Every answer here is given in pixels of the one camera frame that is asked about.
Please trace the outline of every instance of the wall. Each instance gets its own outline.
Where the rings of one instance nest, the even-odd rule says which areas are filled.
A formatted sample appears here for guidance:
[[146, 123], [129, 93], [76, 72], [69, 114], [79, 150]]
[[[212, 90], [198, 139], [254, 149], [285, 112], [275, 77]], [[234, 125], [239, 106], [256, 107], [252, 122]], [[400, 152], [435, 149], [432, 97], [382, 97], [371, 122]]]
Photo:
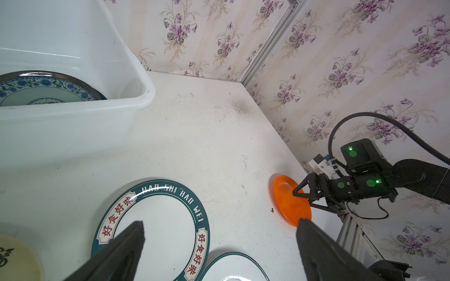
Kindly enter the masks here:
[[[311, 0], [247, 87], [296, 158], [327, 154], [328, 137], [345, 116], [391, 116], [450, 155], [450, 2], [448, 0]], [[370, 117], [337, 132], [333, 153], [369, 138], [391, 163], [414, 158], [445, 166], [403, 132]], [[383, 217], [376, 198], [350, 203]], [[413, 276], [447, 280], [450, 207], [399, 189], [390, 216], [358, 219], [384, 258], [409, 263]]]
[[107, 0], [146, 70], [238, 80], [289, 0]]

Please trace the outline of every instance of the blue and white porcelain plate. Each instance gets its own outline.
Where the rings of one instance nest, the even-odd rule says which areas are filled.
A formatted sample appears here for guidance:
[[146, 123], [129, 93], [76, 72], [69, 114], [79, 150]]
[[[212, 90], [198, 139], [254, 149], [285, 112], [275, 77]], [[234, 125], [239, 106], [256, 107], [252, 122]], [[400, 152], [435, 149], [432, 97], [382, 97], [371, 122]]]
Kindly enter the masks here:
[[0, 107], [104, 99], [83, 81], [50, 71], [18, 71], [0, 76]]
[[135, 280], [198, 279], [208, 256], [210, 231], [205, 209], [189, 188], [164, 179], [130, 188], [103, 216], [91, 255], [134, 221], [143, 221], [145, 233]]

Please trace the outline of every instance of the dirt stain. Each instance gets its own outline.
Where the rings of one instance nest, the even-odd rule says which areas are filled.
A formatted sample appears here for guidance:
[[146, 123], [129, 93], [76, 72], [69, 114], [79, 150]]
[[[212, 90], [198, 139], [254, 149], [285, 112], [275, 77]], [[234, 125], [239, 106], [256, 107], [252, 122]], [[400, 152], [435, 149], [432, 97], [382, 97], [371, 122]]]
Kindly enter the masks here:
[[231, 106], [233, 107], [234, 112], [240, 117], [251, 117], [253, 114], [252, 109], [244, 100], [233, 101]]
[[176, 95], [176, 98], [171, 101], [172, 104], [176, 103], [185, 103], [187, 100], [192, 99], [194, 97], [193, 93], [185, 93]]

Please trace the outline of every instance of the red chinese characters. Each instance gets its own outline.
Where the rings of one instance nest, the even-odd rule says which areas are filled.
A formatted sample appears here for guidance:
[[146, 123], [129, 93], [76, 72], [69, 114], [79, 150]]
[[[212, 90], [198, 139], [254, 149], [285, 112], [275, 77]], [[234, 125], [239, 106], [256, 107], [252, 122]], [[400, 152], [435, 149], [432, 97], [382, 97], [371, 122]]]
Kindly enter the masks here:
[[115, 209], [116, 209], [116, 213], [118, 213], [118, 214], [120, 214], [120, 212], [122, 212], [124, 210], [123, 206], [120, 203], [117, 205], [117, 207]]
[[114, 217], [114, 215], [110, 216], [109, 219], [109, 223], [116, 223], [116, 219], [118, 219], [119, 217]]
[[191, 264], [191, 267], [187, 270], [187, 272], [190, 272], [190, 275], [195, 274], [195, 271], [197, 270], [197, 267], [193, 264]]
[[203, 248], [203, 244], [200, 244], [200, 245], [197, 246], [197, 251], [196, 252], [202, 253], [204, 249], [205, 248]]
[[111, 231], [112, 230], [113, 229], [110, 228], [109, 226], [104, 226], [103, 227], [103, 232], [102, 232], [103, 236], [111, 236]]
[[199, 254], [196, 254], [196, 255], [195, 255], [194, 262], [195, 262], [196, 264], [200, 264], [201, 261], [202, 261], [202, 257], [201, 257]]
[[205, 242], [206, 240], [205, 240], [205, 235], [204, 234], [199, 234], [198, 235], [198, 241], [199, 242]]
[[133, 201], [130, 200], [129, 197], [125, 198], [125, 200], [123, 201], [123, 203], [128, 206], [129, 204], [133, 203]]

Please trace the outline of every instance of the plate rim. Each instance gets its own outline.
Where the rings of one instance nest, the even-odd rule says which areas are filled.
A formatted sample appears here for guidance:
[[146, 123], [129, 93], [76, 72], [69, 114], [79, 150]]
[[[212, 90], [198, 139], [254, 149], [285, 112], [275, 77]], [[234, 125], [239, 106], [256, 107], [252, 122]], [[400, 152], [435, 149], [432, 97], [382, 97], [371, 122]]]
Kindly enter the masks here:
[[14, 242], [21, 244], [21, 246], [24, 246], [27, 250], [29, 250], [29, 252], [31, 253], [31, 255], [33, 256], [33, 258], [35, 259], [35, 261], [37, 263], [37, 267], [39, 268], [39, 281], [44, 281], [45, 280], [44, 266], [42, 264], [42, 260], [40, 259], [39, 255], [37, 254], [36, 250], [33, 247], [31, 247], [29, 244], [25, 243], [24, 240], [21, 240], [15, 236], [0, 234], [0, 238], [1, 237], [9, 238], [9, 239], [13, 240]]
[[[98, 247], [102, 247], [100, 244], [96, 244], [96, 242], [98, 241], [98, 236], [99, 236], [99, 233], [100, 233], [100, 231], [101, 231], [101, 227], [102, 227], [103, 223], [106, 221], [106, 218], [107, 218], [107, 216], [109, 215], [110, 211], [113, 210], [114, 206], [115, 206], [117, 203], [120, 203], [120, 202], [121, 202], [120, 200], [123, 199], [123, 197], [124, 197], [125, 195], [127, 195], [128, 193], [130, 193], [131, 190], [133, 190], [133, 189], [135, 189], [135, 188], [137, 188], [137, 187], [141, 187], [141, 186], [142, 186], [142, 187], [146, 187], [146, 186], [148, 186], [149, 183], [151, 183], [151, 184], [156, 184], [156, 183], [161, 183], [161, 182], [164, 182], [164, 183], [171, 183], [171, 184], [174, 185], [174, 187], [175, 187], [175, 185], [177, 185], [177, 186], [180, 187], [181, 189], [185, 189], [186, 191], [189, 191], [189, 195], [192, 195], [192, 194], [193, 194], [193, 195], [195, 196], [195, 198], [197, 198], [198, 204], [199, 204], [198, 206], [201, 207], [201, 210], [202, 210], [202, 212], [204, 213], [204, 214], [202, 214], [202, 220], [200, 220], [200, 221], [204, 221], [204, 223], [202, 223], [202, 224], [204, 224], [204, 226], [198, 227], [198, 226], [196, 225], [195, 218], [193, 217], [193, 216], [194, 216], [194, 213], [193, 213], [193, 211], [188, 207], [188, 205], [187, 205], [186, 202], [182, 201], [182, 200], [181, 200], [178, 196], [176, 196], [175, 194], [169, 194], [169, 193], [159, 192], [160, 190], [166, 188], [165, 186], [161, 186], [161, 187], [158, 186], [158, 189], [156, 190], [156, 192], [155, 192], [154, 194], [151, 194], [151, 193], [150, 193], [150, 194], [148, 194], [148, 195], [145, 196], [145, 195], [143, 195], [143, 194], [145, 194], [145, 193], [146, 193], [147, 191], [149, 191], [149, 190], [146, 190], [145, 192], [144, 192], [144, 190], [143, 190], [142, 193], [136, 195], [136, 197], [138, 197], [138, 196], [144, 196], [143, 198], [139, 199], [139, 201], [141, 201], [141, 200], [143, 200], [143, 199], [145, 199], [145, 198], [147, 198], [147, 197], [150, 197], [150, 196], [156, 196], [156, 195], [165, 195], [165, 196], [174, 197], [174, 198], [176, 198], [178, 201], [180, 201], [181, 203], [183, 203], [183, 205], [188, 209], [188, 211], [191, 213], [191, 216], [193, 217], [193, 222], [194, 222], [194, 232], [195, 232], [195, 240], [194, 240], [194, 241], [195, 241], [195, 244], [194, 244], [194, 246], [193, 246], [193, 250], [192, 250], [191, 256], [190, 256], [190, 258], [189, 258], [187, 264], [184, 266], [184, 268], [183, 268], [183, 270], [181, 271], [181, 273], [174, 279], [174, 281], [176, 281], [177, 279], [179, 280], [179, 277], [180, 277], [183, 273], [185, 273], [185, 275], [186, 275], [186, 274], [187, 274], [186, 270], [188, 269], [189, 265], [190, 265], [190, 264], [193, 264], [192, 261], [194, 260], [193, 258], [194, 258], [195, 252], [196, 252], [196, 251], [195, 251], [195, 247], [197, 246], [197, 235], [198, 235], [198, 233], [200, 232], [200, 230], [203, 229], [203, 230], [207, 233], [207, 246], [206, 246], [206, 248], [205, 248], [205, 256], [203, 257], [203, 263], [202, 263], [202, 265], [201, 265], [201, 267], [200, 267], [200, 269], [199, 269], [199, 271], [198, 271], [197, 276], [196, 276], [194, 279], [190, 279], [191, 281], [197, 281], [197, 280], [199, 280], [200, 276], [202, 276], [202, 273], [203, 273], [203, 271], [204, 271], [205, 268], [206, 268], [206, 261], [207, 261], [208, 254], [209, 254], [209, 247], [210, 247], [210, 240], [211, 240], [211, 230], [210, 230], [210, 227], [209, 227], [209, 220], [208, 220], [208, 217], [207, 217], [206, 210], [205, 210], [205, 208], [204, 208], [204, 206], [203, 206], [203, 203], [200, 201], [200, 199], [197, 197], [197, 195], [196, 195], [191, 189], [189, 189], [187, 186], [185, 186], [185, 185], [183, 185], [183, 184], [181, 184], [181, 183], [179, 183], [179, 182], [172, 181], [172, 180], [168, 180], [168, 179], [162, 179], [162, 178], [160, 178], [160, 179], [152, 179], [152, 180], [143, 181], [143, 182], [141, 182], [141, 183], [135, 184], [135, 185], [132, 186], [131, 188], [128, 188], [125, 192], [123, 192], [121, 195], [119, 195], [119, 196], [113, 201], [113, 203], [108, 207], [108, 209], [105, 211], [105, 213], [104, 213], [102, 219], [100, 220], [100, 222], [99, 222], [99, 224], [98, 224], [98, 227], [97, 227], [96, 230], [95, 230], [94, 240], [92, 241], [92, 247], [91, 247], [91, 253], [90, 253], [90, 256], [93, 257], [96, 253], [99, 252], [99, 250], [98, 250], [97, 248], [98, 248]], [[125, 212], [123, 212], [123, 214], [121, 215], [120, 219], [117, 221], [117, 224], [116, 224], [115, 227], [117, 227], [117, 225], [120, 223], [121, 219], [125, 216], [125, 214], [127, 213], [127, 211], [128, 211], [129, 209], [131, 209], [131, 207], [132, 207], [135, 203], [136, 203], [136, 202], [133, 202], [133, 203], [130, 205], [130, 207], [127, 208], [127, 209], [125, 210]], [[113, 237], [111, 237], [111, 238], [108, 240], [108, 242], [107, 242], [106, 244], [103, 244], [103, 245], [107, 245], [112, 239], [113, 239]]]
[[[31, 73], [35, 73], [35, 75], [28, 75], [25, 77], [21, 77], [21, 74], [31, 74]], [[43, 74], [50, 74], [51, 76], [40, 76], [39, 73]], [[87, 84], [86, 82], [75, 78], [73, 76], [67, 75], [67, 74], [63, 74], [63, 73], [59, 73], [59, 72], [54, 72], [54, 71], [45, 71], [45, 70], [24, 70], [24, 71], [14, 71], [14, 72], [9, 72], [9, 73], [5, 73], [0, 75], [0, 84], [8, 82], [8, 81], [12, 81], [12, 80], [17, 80], [17, 79], [26, 79], [26, 78], [30, 78], [30, 77], [37, 77], [37, 78], [53, 78], [53, 79], [57, 79], [57, 80], [62, 80], [62, 81], [66, 81], [72, 84], [75, 84], [78, 87], [81, 87], [82, 89], [84, 89], [86, 92], [89, 93], [89, 95], [91, 95], [91, 97], [95, 100], [103, 100], [106, 99], [99, 91], [97, 91], [96, 89], [94, 89], [93, 87], [91, 87], [89, 84]]]
[[230, 255], [238, 255], [238, 256], [243, 256], [247, 259], [249, 259], [250, 261], [252, 261], [258, 268], [259, 270], [261, 270], [262, 274], [264, 274], [264, 277], [266, 279], [266, 281], [270, 281], [269, 278], [267, 277], [267, 274], [264, 272], [264, 270], [262, 269], [262, 267], [256, 262], [256, 260], [254, 260], [251, 256], [241, 253], [241, 252], [228, 252], [228, 253], [224, 253], [221, 254], [220, 256], [218, 256], [217, 258], [215, 258], [212, 262], [209, 263], [209, 265], [205, 268], [205, 270], [203, 270], [202, 275], [200, 276], [198, 281], [202, 281], [203, 278], [205, 277], [206, 273], [208, 272], [208, 270], [216, 263], [218, 262], [221, 258], [224, 258], [226, 256], [230, 256]]

